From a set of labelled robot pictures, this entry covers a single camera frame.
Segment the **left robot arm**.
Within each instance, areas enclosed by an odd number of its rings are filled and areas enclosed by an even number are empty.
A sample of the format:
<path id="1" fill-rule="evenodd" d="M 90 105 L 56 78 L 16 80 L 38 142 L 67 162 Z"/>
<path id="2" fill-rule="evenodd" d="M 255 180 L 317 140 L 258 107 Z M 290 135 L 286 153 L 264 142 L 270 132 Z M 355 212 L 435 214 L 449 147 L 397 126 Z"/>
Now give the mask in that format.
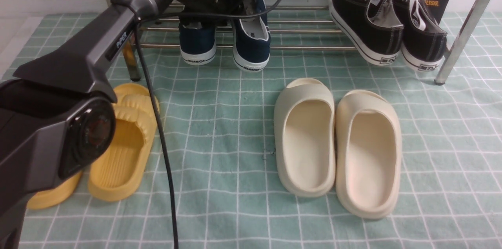
<path id="1" fill-rule="evenodd" d="M 106 73 L 138 24 L 173 1 L 188 6 L 188 16 L 227 19 L 243 0 L 111 0 L 63 45 L 1 84 L 2 249 L 18 248 L 35 193 L 60 186 L 109 147 L 117 97 Z"/>

